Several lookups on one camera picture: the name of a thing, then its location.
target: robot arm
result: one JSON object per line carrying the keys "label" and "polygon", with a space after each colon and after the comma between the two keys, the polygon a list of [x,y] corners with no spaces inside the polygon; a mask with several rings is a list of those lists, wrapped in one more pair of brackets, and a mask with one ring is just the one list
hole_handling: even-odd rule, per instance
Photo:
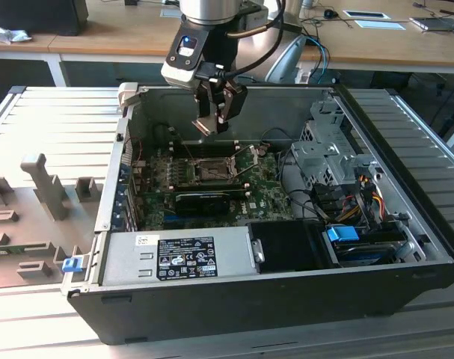
{"label": "robot arm", "polygon": [[[193,124],[204,134],[228,129],[228,120],[242,110],[248,90],[234,78],[265,62],[283,36],[286,0],[276,0],[277,16],[266,23],[268,10],[245,0],[180,0],[182,24],[162,68],[170,85],[192,90],[198,114]],[[234,69],[239,40],[278,27],[267,53],[251,64]],[[210,104],[215,107],[211,113]]]}

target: blue cable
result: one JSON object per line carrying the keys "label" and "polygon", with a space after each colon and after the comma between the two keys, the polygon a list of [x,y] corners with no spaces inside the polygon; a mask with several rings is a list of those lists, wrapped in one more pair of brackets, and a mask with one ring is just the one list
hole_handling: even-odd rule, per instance
{"label": "blue cable", "polygon": [[307,39],[310,40],[315,45],[317,45],[318,48],[320,49],[320,51],[322,52],[322,56],[323,56],[323,71],[322,71],[321,76],[318,78],[318,83],[320,83],[320,81],[322,80],[323,75],[325,74],[326,67],[327,67],[325,49],[323,48],[323,46],[318,41],[316,41],[312,37],[307,37]]}

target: table leg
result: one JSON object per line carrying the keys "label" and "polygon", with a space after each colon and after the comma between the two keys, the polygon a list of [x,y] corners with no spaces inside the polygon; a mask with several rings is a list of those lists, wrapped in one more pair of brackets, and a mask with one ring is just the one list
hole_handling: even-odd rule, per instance
{"label": "table leg", "polygon": [[50,73],[52,74],[52,78],[54,79],[55,86],[70,86],[69,77],[67,76],[64,62],[62,62],[61,56],[59,54],[46,54],[44,56],[44,61],[49,65]]}

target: black computer case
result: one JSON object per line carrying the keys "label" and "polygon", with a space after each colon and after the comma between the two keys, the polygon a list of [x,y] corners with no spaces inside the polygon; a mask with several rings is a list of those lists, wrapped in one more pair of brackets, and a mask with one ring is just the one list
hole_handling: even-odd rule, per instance
{"label": "black computer case", "polygon": [[6,0],[0,1],[0,27],[76,36],[87,23],[85,0]]}

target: motherboard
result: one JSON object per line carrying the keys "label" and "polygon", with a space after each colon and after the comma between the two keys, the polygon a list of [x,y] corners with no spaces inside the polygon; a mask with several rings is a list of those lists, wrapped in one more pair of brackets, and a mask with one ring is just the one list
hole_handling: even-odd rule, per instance
{"label": "motherboard", "polygon": [[142,163],[139,230],[245,226],[293,219],[277,159],[260,145],[173,145]]}

